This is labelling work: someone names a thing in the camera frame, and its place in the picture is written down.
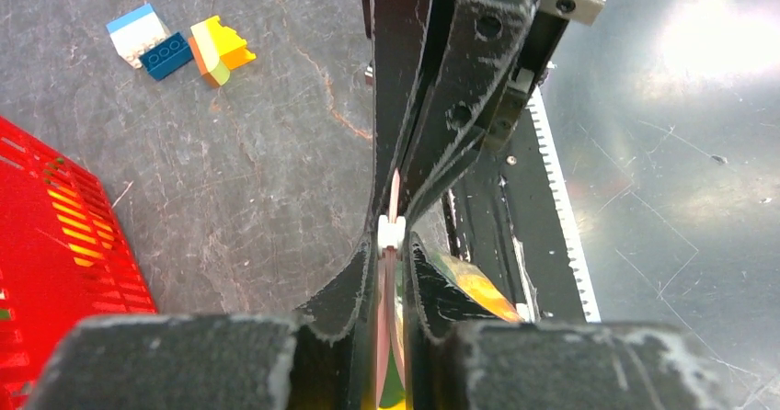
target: gray stone surface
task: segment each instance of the gray stone surface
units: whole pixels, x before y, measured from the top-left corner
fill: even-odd
[[[258,58],[157,83],[105,29],[144,1]],[[0,47],[0,114],[103,181],[162,311],[289,309],[344,265],[372,175],[360,0],[0,0]]]

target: yellow lego brick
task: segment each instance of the yellow lego brick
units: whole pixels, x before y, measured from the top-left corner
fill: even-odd
[[[206,27],[211,32],[217,53],[227,68],[235,70],[241,65],[257,59],[255,53],[247,49],[247,40],[238,36],[238,33],[232,28],[220,24],[219,15],[210,17],[203,22],[206,23]]]
[[[230,79],[230,69],[220,59],[206,21],[195,24],[190,27],[190,30],[192,30],[191,40],[195,42],[195,44],[190,44],[192,54],[201,75],[206,82],[214,87],[225,85]]]

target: white plastic clip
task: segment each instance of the white plastic clip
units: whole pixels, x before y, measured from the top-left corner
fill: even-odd
[[[397,217],[395,223],[390,223],[386,215],[379,216],[379,223],[376,227],[376,245],[381,253],[387,248],[400,250],[404,244],[404,235],[407,233],[407,219]]]

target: metal sheet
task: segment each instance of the metal sheet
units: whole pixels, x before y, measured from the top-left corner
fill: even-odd
[[[780,408],[778,17],[609,0],[542,89],[602,319],[689,329],[750,409]]]

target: red crate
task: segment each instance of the red crate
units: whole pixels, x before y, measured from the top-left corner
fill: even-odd
[[[0,408],[98,313],[156,313],[98,180],[0,117]]]

